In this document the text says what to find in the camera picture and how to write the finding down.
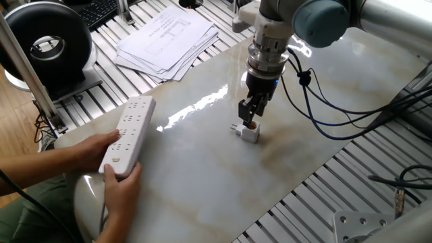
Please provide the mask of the person's right hand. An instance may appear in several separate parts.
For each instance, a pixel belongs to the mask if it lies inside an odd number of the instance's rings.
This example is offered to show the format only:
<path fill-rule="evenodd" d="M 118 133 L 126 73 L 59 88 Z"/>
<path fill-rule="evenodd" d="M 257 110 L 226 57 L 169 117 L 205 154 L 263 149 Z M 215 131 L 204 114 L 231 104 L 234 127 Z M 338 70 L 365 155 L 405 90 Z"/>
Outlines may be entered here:
<path fill-rule="evenodd" d="M 133 219 L 140 192 L 141 172 L 141 165 L 137 163 L 126 179 L 118 181 L 112 166 L 104 165 L 105 203 L 110 220 L 126 222 Z"/>

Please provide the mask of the person's left hand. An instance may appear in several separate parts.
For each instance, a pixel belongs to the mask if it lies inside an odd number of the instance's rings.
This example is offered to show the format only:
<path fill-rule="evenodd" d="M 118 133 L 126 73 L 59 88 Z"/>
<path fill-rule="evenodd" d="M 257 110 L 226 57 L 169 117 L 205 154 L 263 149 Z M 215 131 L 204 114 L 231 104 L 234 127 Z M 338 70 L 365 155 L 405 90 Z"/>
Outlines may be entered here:
<path fill-rule="evenodd" d="M 119 139 L 119 130 L 95 134 L 72 146 L 74 170 L 96 171 L 108 147 Z"/>

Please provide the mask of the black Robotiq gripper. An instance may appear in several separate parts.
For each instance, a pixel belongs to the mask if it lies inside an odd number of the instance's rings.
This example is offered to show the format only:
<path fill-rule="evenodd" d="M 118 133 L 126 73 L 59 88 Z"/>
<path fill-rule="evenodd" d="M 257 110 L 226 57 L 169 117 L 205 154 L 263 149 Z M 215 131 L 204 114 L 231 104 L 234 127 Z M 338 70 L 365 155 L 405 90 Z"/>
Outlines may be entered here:
<path fill-rule="evenodd" d="M 265 107 L 273 98 L 278 81 L 277 78 L 268 80 L 257 78 L 251 73 L 247 73 L 247 98 L 241 100 L 238 104 L 238 116 L 243 120 L 244 126 L 251 128 L 253 117 L 264 114 Z"/>

